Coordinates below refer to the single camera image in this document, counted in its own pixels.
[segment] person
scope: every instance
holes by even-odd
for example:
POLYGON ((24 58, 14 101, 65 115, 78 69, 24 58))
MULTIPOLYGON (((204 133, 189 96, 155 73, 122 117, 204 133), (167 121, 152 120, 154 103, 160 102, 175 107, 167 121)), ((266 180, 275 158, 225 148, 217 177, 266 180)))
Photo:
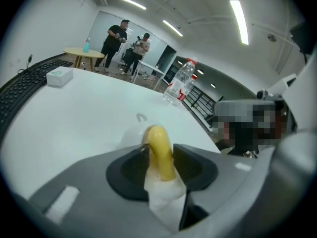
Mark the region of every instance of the person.
POLYGON ((134 75, 135 69, 138 66, 139 60, 142 59, 144 54, 149 51, 150 49, 150 42, 148 41, 150 35, 149 33, 145 33, 142 40, 139 40, 137 45, 135 46, 130 61, 127 64, 127 67, 125 68, 124 72, 121 73, 121 75, 126 75, 128 70, 130 69, 130 66, 133 64, 133 70, 132 70, 132 76, 134 75))
MULTIPOLYGON (((104 42, 103 49, 101 53, 107 56, 106 59, 106 68, 109 68, 111 60, 114 54, 119 50, 121 43, 125 43, 127 41, 127 27, 129 24, 129 20, 124 19, 122 20, 120 26, 113 25, 108 30, 108 36, 104 42)), ((99 65, 102 62, 103 58, 98 58, 95 63, 95 71, 99 72, 100 68, 99 65)))

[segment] floor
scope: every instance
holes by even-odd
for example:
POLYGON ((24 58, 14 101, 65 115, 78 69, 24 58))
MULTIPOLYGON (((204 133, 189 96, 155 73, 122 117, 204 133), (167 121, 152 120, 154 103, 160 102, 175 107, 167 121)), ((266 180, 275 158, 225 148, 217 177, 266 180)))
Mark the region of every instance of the floor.
MULTIPOLYGON (((59 57, 59 59, 75 62, 76 56, 63 55, 63 56, 59 57)), ((106 70, 108 73, 100 73, 99 72, 99 74, 102 74, 102 75, 105 75, 105 76, 108 76, 108 77, 114 77, 114 78, 117 78, 117 79, 120 79, 120 80, 124 80, 126 82, 130 82, 131 72, 129 71, 128 74, 125 75, 125 76, 120 75, 120 73, 122 71, 119 70, 118 64, 119 64, 118 62, 112 61, 111 64, 110 64, 110 67, 106 70)), ((85 70, 89 70, 90 71, 90 61, 89 61, 88 58, 82 58, 82 61, 81 61, 81 64, 80 64, 80 69, 85 69, 85 70)), ((139 86, 146 87, 146 88, 149 88, 149 86, 151 85, 151 82, 149 80, 144 80, 141 75, 137 76, 137 79, 135 80, 135 83, 137 85, 139 85, 139 86)), ((157 79, 152 84, 151 89, 154 88, 156 83, 157 83, 157 79)), ((158 86, 156 87, 155 91, 157 91, 159 93, 164 93, 166 88, 167 88, 167 84, 164 81, 161 80, 158 83, 158 86)), ((192 116, 196 119, 196 121, 200 124, 200 126, 204 129, 204 131, 208 134, 208 136, 211 138, 211 140, 214 143, 217 143, 218 141, 220 141, 222 139, 221 135, 218 135, 218 134, 215 134, 215 133, 210 133, 207 130, 207 128, 204 126, 204 124, 195 115, 195 113, 186 104, 183 104, 183 105, 188 110, 188 112, 190 112, 192 114, 192 116)), ((227 154, 231 149, 232 148, 223 149, 223 150, 221 150, 221 153, 222 154, 227 154)))

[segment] round wooden table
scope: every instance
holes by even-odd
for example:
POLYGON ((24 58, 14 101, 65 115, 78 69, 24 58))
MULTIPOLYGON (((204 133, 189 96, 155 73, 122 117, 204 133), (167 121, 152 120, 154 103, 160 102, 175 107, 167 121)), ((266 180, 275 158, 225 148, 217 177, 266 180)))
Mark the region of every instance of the round wooden table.
POLYGON ((70 55, 76 55, 76 60, 74 63, 75 68, 79 68, 81 59, 83 57, 90 58, 90 71, 93 71, 93 58, 104 58, 104 54, 89 50, 89 52, 83 52, 83 48, 65 48, 64 53, 70 54, 70 55))

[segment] blue spray bottle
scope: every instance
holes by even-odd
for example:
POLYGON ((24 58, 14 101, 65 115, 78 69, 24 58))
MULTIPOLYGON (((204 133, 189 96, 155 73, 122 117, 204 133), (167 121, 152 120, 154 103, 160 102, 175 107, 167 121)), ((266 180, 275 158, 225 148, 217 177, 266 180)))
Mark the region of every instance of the blue spray bottle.
POLYGON ((86 44, 84 46, 83 52, 86 52, 86 53, 89 52, 89 42, 90 42, 90 38, 88 37, 86 40, 86 44))

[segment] keyboard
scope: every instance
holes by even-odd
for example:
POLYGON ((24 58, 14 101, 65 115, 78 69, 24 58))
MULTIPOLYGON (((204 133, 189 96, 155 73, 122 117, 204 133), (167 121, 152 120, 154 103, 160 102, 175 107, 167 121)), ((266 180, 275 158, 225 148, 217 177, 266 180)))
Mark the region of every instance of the keyboard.
POLYGON ((46 85, 46 74, 60 66, 69 67, 72 64, 56 60, 18 71, 16 79, 0 92, 0 145, 16 113, 37 90, 46 85))

